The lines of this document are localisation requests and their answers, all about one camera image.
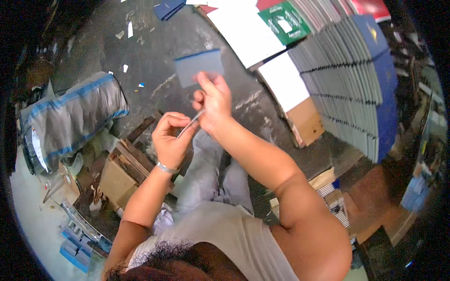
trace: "person's left hand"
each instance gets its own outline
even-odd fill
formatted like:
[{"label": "person's left hand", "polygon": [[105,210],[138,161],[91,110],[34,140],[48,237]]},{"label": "person's left hand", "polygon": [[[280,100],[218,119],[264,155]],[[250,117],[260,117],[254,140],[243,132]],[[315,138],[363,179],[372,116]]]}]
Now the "person's left hand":
[{"label": "person's left hand", "polygon": [[195,121],[178,139],[175,129],[186,127],[190,121],[191,119],[182,113],[167,112],[152,133],[158,161],[169,169],[176,170],[180,166],[198,122]]}]

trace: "metal wristband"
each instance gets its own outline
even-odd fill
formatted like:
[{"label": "metal wristband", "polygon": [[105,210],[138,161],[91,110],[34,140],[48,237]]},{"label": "metal wristband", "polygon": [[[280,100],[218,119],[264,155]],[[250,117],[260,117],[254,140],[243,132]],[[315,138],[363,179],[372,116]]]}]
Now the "metal wristband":
[{"label": "metal wristband", "polygon": [[164,172],[169,173],[169,174],[178,174],[179,171],[180,171],[180,169],[174,170],[174,169],[171,169],[171,168],[167,168],[165,165],[163,165],[163,164],[162,164],[161,162],[159,162],[159,161],[158,161],[158,163],[156,164],[156,166],[158,166],[161,170],[163,170]]}]

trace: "hand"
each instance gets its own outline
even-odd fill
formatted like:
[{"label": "hand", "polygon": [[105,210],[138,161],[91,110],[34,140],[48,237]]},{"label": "hand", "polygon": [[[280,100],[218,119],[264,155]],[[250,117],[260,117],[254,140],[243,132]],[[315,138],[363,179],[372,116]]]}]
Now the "hand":
[{"label": "hand", "polygon": [[206,109],[198,121],[211,134],[220,121],[231,117],[231,91],[223,76],[210,80],[205,72],[199,72],[196,79],[203,91],[195,91],[192,107],[197,111]]},{"label": "hand", "polygon": [[152,134],[158,161],[169,169],[176,170],[180,166],[198,122],[194,122],[178,139],[175,136],[175,128],[184,128],[190,121],[191,119],[182,113],[167,112]]}]

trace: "stack of gray notebooks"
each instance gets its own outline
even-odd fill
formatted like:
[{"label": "stack of gray notebooks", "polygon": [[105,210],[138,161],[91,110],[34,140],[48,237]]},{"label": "stack of gray notebooks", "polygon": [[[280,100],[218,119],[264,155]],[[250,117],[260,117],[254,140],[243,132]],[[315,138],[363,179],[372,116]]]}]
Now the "stack of gray notebooks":
[{"label": "stack of gray notebooks", "polygon": [[289,50],[325,130],[379,162],[396,133],[396,72],[370,15],[350,16]]},{"label": "stack of gray notebooks", "polygon": [[289,0],[313,34],[347,16],[341,0]]}]

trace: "green book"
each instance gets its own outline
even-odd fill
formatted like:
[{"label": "green book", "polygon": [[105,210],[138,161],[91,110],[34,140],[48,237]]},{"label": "green book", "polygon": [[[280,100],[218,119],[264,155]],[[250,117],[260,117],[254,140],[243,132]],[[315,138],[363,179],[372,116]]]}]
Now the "green book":
[{"label": "green book", "polygon": [[290,44],[311,33],[309,26],[289,2],[282,2],[262,10],[258,15],[283,45]]}]

